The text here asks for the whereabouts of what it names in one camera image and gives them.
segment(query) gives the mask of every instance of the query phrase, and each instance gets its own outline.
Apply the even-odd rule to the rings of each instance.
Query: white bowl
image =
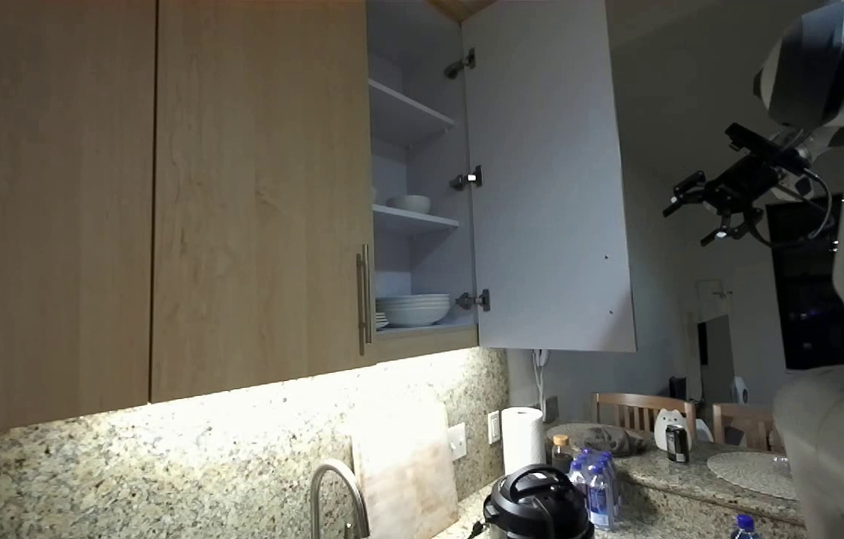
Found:
[[[395,326],[432,326],[444,321],[453,309],[449,294],[410,294],[410,297],[383,297],[377,305],[387,311]]]
[[[408,212],[428,212],[432,211],[432,199],[426,194],[399,194],[389,199],[393,206],[408,211]]]

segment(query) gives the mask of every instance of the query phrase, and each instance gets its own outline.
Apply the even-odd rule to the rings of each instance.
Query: cabinet door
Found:
[[[148,402],[152,40],[152,0],[0,0],[0,428]]]
[[[631,279],[603,0],[501,0],[476,49],[470,152],[488,348],[631,351]]]
[[[160,10],[157,398],[362,365],[362,0]]]

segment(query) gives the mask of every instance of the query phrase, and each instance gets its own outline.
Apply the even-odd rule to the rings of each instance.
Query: open cabinet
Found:
[[[374,357],[462,345],[631,351],[624,166],[603,0],[497,0],[464,28],[368,4],[372,302],[449,294]],[[404,193],[432,212],[393,211]]]

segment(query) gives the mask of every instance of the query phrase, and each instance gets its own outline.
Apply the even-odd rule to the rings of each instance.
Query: cabinet handle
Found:
[[[368,248],[357,251],[357,305],[359,305],[359,357],[365,357],[365,345],[372,345],[372,302],[368,302]]]

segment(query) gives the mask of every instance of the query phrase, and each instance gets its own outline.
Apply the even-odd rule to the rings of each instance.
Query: chair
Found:
[[[642,392],[595,392],[592,416],[595,422],[615,422],[627,432],[655,435],[655,416],[663,410],[681,410],[687,416],[690,444],[696,440],[696,402]]]
[[[739,446],[757,453],[784,453],[772,422],[772,410],[757,405],[714,405],[717,444],[729,444],[729,432],[739,432]]]

